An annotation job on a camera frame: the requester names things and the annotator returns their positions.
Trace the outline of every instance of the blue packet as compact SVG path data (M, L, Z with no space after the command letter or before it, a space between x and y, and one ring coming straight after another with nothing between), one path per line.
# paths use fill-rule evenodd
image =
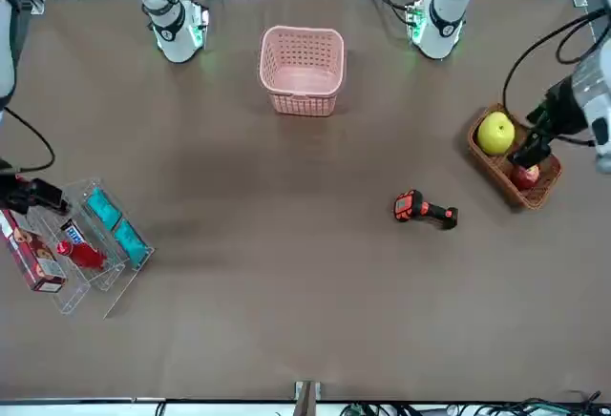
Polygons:
M121 217L121 213L113 206L104 192L99 187L95 187L87 204L94 211L95 215L102 221L108 231L111 231Z
M134 268L138 269L149 251L125 218L115 230L115 239L127 253Z

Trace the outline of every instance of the table surface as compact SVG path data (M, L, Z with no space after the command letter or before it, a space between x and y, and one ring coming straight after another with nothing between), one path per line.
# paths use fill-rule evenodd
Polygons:
M156 50L136 2L53 2L32 23L14 110L57 151L46 179L103 177L157 252L111 319L61 316L2 247L0 397L568 400L611 392L611 177L556 143L564 173L512 212L465 153L514 60L582 14L571 0L474 0L432 62L371 0L213 4L208 50ZM327 119L279 116L257 77L263 32L332 27L347 80ZM592 42L584 30L572 50ZM510 105L571 72L544 47ZM46 156L5 119L3 157ZM442 232L397 223L417 188L460 210Z

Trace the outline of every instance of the pink plastic basket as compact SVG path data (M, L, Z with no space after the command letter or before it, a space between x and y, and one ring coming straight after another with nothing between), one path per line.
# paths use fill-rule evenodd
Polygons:
M344 80L344 39L336 30L270 28L259 76L277 112L326 117Z

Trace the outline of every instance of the yellow apple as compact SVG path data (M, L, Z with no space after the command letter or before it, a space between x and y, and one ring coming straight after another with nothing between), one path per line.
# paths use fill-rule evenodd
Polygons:
M496 111L490 113L477 129L477 145L489 156L501 156L514 142L516 129L509 117Z

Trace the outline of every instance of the red apple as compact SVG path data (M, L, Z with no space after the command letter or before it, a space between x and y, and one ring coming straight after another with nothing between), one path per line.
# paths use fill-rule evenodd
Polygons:
M514 167L510 180L514 183L518 190L528 190L535 187L538 181L538 166L533 165L529 169L522 166Z

